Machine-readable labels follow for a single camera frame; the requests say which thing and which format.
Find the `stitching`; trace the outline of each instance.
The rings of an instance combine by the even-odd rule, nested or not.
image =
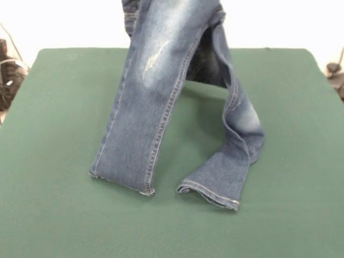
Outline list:
[[[239,204],[239,205],[240,205],[240,203],[239,203],[237,200],[234,200],[234,199],[230,199],[230,198],[227,198],[227,197],[220,196],[220,195],[214,193],[213,191],[211,191],[210,189],[208,189],[207,187],[205,187],[204,185],[201,185],[201,184],[196,183],[196,182],[191,181],[191,180],[183,180],[183,182],[192,183],[192,184],[198,185],[199,187],[202,187],[204,190],[207,190],[208,192],[210,192],[211,194],[215,195],[215,196],[218,197],[218,198],[221,198],[221,199],[224,199],[224,200],[228,200],[228,201],[230,201],[230,202],[232,202],[232,203],[236,203],[236,204]]]
[[[219,29],[220,29],[220,27],[217,26],[217,27],[215,28],[214,33],[217,32]],[[237,84],[237,82],[236,82],[236,77],[234,76],[234,74],[233,74],[231,68],[229,67],[229,65],[226,64],[226,66],[227,66],[227,68],[228,68],[228,70],[229,70],[229,73],[230,73],[231,83],[233,82],[233,84],[234,84],[234,85],[233,85],[234,89],[233,89],[233,93],[232,93],[232,95],[231,95],[231,99],[227,102],[227,104],[226,104],[226,106],[225,106],[225,108],[224,108],[224,116],[225,116],[225,117],[228,115],[228,113],[230,112],[231,108],[233,107],[233,105],[234,105],[234,103],[235,103],[235,100],[236,100],[236,98],[237,98],[237,94],[238,94],[238,84]]]
[[[244,94],[241,94],[241,97],[238,98],[238,93],[237,93],[237,96],[236,96],[236,103],[235,103],[235,105],[233,104],[233,105],[232,105],[232,108],[231,108],[231,111],[232,111],[232,112],[235,111],[235,109],[237,109],[238,106],[240,106],[240,104],[241,104],[241,102],[242,102],[242,100],[243,100],[244,97],[245,97],[245,95],[244,95]]]
[[[152,181],[152,177],[153,177],[153,170],[154,170],[154,167],[155,167],[155,164],[156,164],[156,160],[157,160],[157,153],[159,151],[159,148],[160,148],[160,144],[161,144],[161,141],[162,141],[162,136],[165,132],[165,129],[166,129],[166,124],[171,116],[171,110],[176,102],[176,96],[180,93],[181,91],[181,84],[182,84],[182,77],[183,77],[183,74],[186,73],[187,71],[185,71],[185,65],[186,65],[186,62],[187,60],[189,59],[190,57],[190,54],[191,52],[195,49],[195,45],[196,45],[196,42],[198,41],[198,38],[200,36],[200,34],[204,31],[204,28],[201,28],[198,33],[196,34],[196,38],[195,40],[192,42],[188,52],[187,52],[187,55],[186,57],[184,58],[183,62],[182,62],[182,65],[181,65],[181,68],[180,68],[180,73],[179,73],[179,76],[178,76],[178,79],[177,79],[177,82],[175,83],[174,87],[173,87],[173,90],[172,90],[172,93],[169,97],[169,101],[168,101],[168,104],[167,106],[165,107],[165,110],[164,110],[164,115],[162,116],[160,122],[159,122],[159,127],[156,131],[156,134],[155,134],[155,138],[153,140],[153,143],[152,143],[152,146],[150,148],[150,154],[149,154],[149,157],[148,157],[148,162],[147,162],[147,165],[146,165],[146,172],[145,172],[145,179],[144,179],[144,188],[145,190],[148,190],[150,192],[152,192],[152,188],[151,188],[151,181]]]
[[[130,67],[130,65],[131,65],[131,63],[132,63],[132,60],[133,60],[133,55],[132,55],[131,59],[130,59],[129,62],[128,62],[127,69],[126,69],[126,73],[125,73],[124,78],[123,78],[122,88],[121,88],[121,89],[118,89],[118,90],[120,90],[120,96],[119,96],[119,99],[118,99],[117,110],[116,110],[116,112],[114,113],[114,115],[113,115],[113,117],[112,117],[112,122],[111,122],[110,128],[109,128],[109,130],[108,130],[108,132],[107,132],[107,135],[106,135],[104,144],[103,144],[103,146],[102,146],[101,152],[99,153],[99,157],[98,157],[98,160],[97,160],[96,165],[95,165],[94,174],[97,173],[98,164],[99,164],[99,162],[100,162],[100,160],[101,160],[101,157],[102,157],[102,155],[103,155],[104,148],[105,148],[105,146],[106,146],[106,143],[107,143],[107,141],[108,141],[108,138],[109,138],[111,129],[112,129],[113,124],[114,124],[114,120],[115,120],[115,118],[116,118],[116,116],[117,116],[117,114],[118,114],[118,111],[119,111],[119,109],[120,109],[120,104],[121,104],[121,100],[122,100],[122,96],[123,96],[123,91],[124,91],[124,88],[125,88],[125,85],[126,85],[126,83],[125,83],[126,80],[125,80],[125,79],[126,79],[126,77],[127,77],[127,74],[128,74],[128,71],[129,71],[129,67]]]

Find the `white background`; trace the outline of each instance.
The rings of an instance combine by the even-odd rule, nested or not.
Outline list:
[[[128,47],[120,0],[0,0],[0,21],[31,65],[42,48]],[[306,48],[321,70],[344,46],[344,0],[222,0],[233,48]],[[0,30],[0,37],[6,38]]]

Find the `green surface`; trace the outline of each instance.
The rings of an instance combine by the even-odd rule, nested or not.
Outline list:
[[[155,197],[88,175],[125,55],[40,52],[0,129],[0,257],[343,257],[344,106],[309,52],[233,51],[267,134],[237,213],[175,192],[223,142],[209,85],[177,101]]]

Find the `blue jeans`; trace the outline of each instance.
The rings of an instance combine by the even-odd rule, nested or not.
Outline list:
[[[219,0],[123,0],[131,44],[110,119],[90,174],[152,196],[161,141],[185,79],[226,87],[226,142],[177,192],[199,192],[237,210],[264,133],[235,77]]]

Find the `jeans hem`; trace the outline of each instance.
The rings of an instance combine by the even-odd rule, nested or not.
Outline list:
[[[228,197],[220,196],[217,193],[211,191],[207,187],[190,180],[184,180],[177,188],[178,194],[187,194],[190,191],[197,191],[204,199],[209,203],[230,210],[237,211],[239,209],[240,203]]]
[[[99,176],[99,175],[96,175],[95,172],[93,170],[90,170],[89,173],[88,173],[92,178],[94,179],[101,179],[101,180],[106,180],[110,183],[115,183],[115,184],[119,184],[117,183],[116,181],[112,181],[112,180],[109,180],[107,179],[106,177],[103,177],[103,176]],[[139,189],[136,189],[136,188],[133,188],[133,187],[129,187],[128,185],[124,185],[124,184],[119,184],[119,185],[122,185],[124,187],[127,187],[128,189],[131,189],[131,190],[135,190],[137,192],[139,192],[140,194],[144,195],[144,196],[154,196],[155,195],[155,189],[152,188],[151,191],[140,191]]]

